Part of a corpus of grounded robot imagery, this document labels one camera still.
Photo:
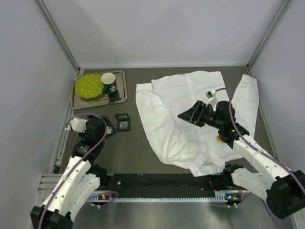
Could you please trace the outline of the round clear blue brooch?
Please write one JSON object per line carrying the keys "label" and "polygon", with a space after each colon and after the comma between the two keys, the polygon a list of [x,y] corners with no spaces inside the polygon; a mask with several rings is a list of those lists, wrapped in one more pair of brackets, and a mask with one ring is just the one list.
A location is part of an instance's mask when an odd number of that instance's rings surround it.
{"label": "round clear blue brooch", "polygon": [[128,129],[129,128],[129,122],[128,121],[121,121],[119,124],[120,129]]}

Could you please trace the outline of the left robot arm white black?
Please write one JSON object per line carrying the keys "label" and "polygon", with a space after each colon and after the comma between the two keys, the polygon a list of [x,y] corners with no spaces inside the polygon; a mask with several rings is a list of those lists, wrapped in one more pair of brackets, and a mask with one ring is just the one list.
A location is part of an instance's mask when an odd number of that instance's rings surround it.
{"label": "left robot arm white black", "polygon": [[34,206],[30,218],[35,229],[71,229],[75,218],[101,184],[101,168],[93,163],[101,153],[107,124],[96,115],[87,113],[70,118],[66,130],[78,132],[81,140],[73,148],[68,165],[50,195],[40,206]]}

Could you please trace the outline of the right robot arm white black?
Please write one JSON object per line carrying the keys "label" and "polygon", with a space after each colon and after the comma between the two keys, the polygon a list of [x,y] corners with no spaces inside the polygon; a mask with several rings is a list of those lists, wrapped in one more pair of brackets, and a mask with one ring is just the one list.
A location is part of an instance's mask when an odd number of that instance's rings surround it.
{"label": "right robot arm white black", "polygon": [[304,173],[300,170],[294,172],[271,157],[235,121],[234,115],[235,110],[229,101],[218,102],[215,109],[197,101],[177,117],[198,127],[209,125],[216,128],[220,139],[257,171],[252,173],[243,166],[227,166],[222,172],[227,183],[243,187],[258,196],[279,219],[304,209]]}

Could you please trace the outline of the sparkly snowflake brooch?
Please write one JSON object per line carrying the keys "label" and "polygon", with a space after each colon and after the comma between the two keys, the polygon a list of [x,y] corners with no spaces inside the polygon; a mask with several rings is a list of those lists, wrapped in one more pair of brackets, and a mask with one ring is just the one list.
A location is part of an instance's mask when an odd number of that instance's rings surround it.
{"label": "sparkly snowflake brooch", "polygon": [[107,134],[111,134],[111,133],[112,133],[112,129],[111,129],[110,127],[107,127],[106,133],[107,133]]}

